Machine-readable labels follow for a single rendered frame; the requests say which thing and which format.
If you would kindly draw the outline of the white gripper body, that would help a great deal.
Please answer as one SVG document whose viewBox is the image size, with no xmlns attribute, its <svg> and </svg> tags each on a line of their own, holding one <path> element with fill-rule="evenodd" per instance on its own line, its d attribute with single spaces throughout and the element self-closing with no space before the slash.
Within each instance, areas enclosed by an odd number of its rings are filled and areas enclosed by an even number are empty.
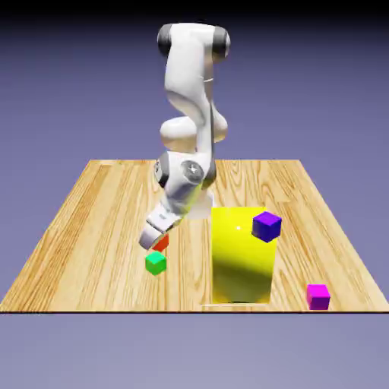
<svg viewBox="0 0 389 389">
<path fill-rule="evenodd" d="M 152 249 L 157 245 L 166 235 L 166 231 L 159 231 L 155 226 L 149 223 L 144 224 L 139 238 L 139 244 L 145 250 Z"/>
</svg>

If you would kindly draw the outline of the small red cube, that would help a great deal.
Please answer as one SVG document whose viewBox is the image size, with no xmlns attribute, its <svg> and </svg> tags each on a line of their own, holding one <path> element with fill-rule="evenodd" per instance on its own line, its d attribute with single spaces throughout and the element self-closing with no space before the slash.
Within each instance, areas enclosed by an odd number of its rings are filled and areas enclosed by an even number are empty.
<svg viewBox="0 0 389 389">
<path fill-rule="evenodd" d="M 162 239 L 160 241 L 158 241 L 157 244 L 155 244 L 152 249 L 154 251 L 159 251 L 159 252 L 162 252 L 164 251 L 169 245 L 169 235 L 168 234 L 165 234 L 164 237 L 162 237 Z"/>
</svg>

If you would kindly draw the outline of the small green cube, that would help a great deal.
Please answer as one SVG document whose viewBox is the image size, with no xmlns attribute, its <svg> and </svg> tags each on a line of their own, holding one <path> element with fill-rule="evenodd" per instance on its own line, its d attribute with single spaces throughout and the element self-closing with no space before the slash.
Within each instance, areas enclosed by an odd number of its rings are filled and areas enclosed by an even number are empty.
<svg viewBox="0 0 389 389">
<path fill-rule="evenodd" d="M 145 258 L 146 270 L 154 276 L 166 270 L 166 257 L 159 251 L 148 254 Z"/>
</svg>

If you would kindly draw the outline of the small purple cube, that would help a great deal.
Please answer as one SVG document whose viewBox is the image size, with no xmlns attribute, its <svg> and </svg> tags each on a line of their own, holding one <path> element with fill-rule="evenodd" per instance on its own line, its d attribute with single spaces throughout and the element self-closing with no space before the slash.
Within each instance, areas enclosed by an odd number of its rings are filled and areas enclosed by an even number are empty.
<svg viewBox="0 0 389 389">
<path fill-rule="evenodd" d="M 251 234 L 263 242 L 271 242 L 280 236 L 282 218 L 264 211 L 252 219 Z"/>
</svg>

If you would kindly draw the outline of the small magenta cube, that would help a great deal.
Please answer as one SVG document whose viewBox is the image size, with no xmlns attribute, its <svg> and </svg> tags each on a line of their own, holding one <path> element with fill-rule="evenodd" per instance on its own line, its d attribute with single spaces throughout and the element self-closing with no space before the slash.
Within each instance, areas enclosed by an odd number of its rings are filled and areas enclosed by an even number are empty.
<svg viewBox="0 0 389 389">
<path fill-rule="evenodd" d="M 310 310 L 325 311 L 330 304 L 330 293 L 325 284 L 308 284 L 306 299 Z"/>
</svg>

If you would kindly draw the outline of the large yellow box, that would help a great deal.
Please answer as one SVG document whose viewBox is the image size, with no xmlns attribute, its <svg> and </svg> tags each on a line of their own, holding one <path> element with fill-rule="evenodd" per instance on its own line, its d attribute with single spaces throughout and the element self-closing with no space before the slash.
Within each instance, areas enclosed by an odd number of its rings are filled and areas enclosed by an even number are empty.
<svg viewBox="0 0 389 389">
<path fill-rule="evenodd" d="M 277 239 L 251 234 L 252 219 L 264 207 L 215 207 L 211 212 L 212 303 L 267 304 Z"/>
</svg>

